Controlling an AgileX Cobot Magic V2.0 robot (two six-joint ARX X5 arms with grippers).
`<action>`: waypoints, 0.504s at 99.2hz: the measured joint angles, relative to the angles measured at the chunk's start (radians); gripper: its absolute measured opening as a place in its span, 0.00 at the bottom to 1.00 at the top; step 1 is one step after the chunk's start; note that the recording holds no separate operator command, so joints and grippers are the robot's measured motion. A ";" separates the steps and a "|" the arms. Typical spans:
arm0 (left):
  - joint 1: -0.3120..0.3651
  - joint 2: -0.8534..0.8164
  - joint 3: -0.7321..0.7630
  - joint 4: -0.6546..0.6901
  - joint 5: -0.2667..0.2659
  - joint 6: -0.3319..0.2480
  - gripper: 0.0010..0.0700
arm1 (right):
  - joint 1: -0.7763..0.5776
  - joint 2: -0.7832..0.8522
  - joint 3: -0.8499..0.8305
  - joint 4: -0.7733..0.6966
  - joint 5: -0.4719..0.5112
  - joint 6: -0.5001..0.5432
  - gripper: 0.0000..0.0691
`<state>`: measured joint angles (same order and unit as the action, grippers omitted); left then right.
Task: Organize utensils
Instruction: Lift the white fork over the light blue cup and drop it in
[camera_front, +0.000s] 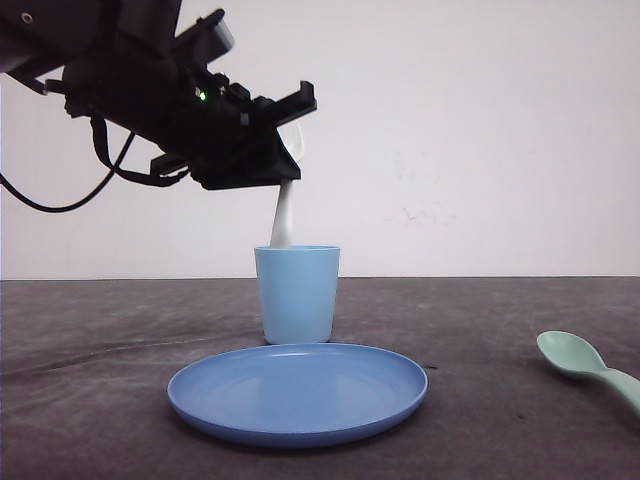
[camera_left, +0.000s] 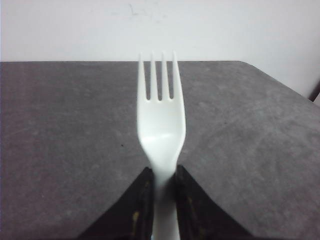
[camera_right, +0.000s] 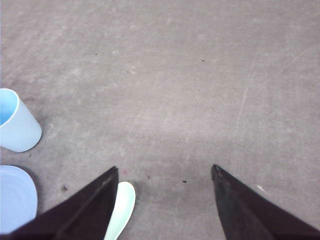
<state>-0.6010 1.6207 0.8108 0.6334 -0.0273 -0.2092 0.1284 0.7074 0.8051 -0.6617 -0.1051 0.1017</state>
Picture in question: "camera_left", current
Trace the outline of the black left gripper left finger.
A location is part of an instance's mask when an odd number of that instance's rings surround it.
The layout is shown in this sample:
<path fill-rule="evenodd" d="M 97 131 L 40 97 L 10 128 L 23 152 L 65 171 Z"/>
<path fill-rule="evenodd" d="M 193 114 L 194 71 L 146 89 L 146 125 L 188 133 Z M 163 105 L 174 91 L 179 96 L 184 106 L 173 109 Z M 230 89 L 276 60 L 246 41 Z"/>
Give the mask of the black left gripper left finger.
<path fill-rule="evenodd" d="M 150 240 L 153 231 L 153 171 L 145 167 L 123 195 L 78 240 Z"/>

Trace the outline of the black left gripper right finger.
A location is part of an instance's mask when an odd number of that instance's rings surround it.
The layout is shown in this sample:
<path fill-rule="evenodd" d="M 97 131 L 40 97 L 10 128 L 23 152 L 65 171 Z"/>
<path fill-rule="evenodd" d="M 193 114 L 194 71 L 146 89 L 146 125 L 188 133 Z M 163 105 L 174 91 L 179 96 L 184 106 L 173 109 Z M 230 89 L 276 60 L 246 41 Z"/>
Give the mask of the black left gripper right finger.
<path fill-rule="evenodd" d="M 175 192 L 182 240 L 250 239 L 250 232 L 219 207 L 182 165 L 176 169 Z"/>

